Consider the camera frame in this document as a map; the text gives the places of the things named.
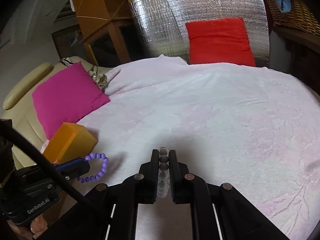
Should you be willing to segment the left hand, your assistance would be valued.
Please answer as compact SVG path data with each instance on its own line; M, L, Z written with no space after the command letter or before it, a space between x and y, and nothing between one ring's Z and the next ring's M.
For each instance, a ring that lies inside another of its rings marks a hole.
M37 239L48 229L48 224L44 219L43 214L39 215L31 222L29 229L25 227L19 227L15 225L11 220L8 220L7 223L14 233L21 237L24 237L25 239Z

